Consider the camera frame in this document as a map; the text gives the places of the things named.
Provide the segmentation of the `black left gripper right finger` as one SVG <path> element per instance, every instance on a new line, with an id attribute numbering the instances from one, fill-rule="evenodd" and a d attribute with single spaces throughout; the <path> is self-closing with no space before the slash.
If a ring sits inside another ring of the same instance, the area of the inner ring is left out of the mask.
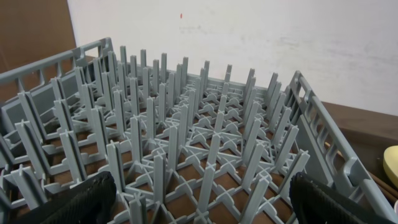
<path id="1" fill-rule="evenodd" d="M 298 172 L 291 178 L 289 197 L 300 224 L 391 223 L 304 172 Z"/>

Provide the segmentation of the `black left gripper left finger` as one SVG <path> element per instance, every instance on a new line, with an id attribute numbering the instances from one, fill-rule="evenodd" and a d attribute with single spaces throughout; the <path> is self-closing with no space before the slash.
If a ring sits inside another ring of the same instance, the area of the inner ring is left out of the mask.
<path id="1" fill-rule="evenodd" d="M 115 201 L 114 178 L 109 171 L 102 171 L 12 223 L 107 223 Z"/>

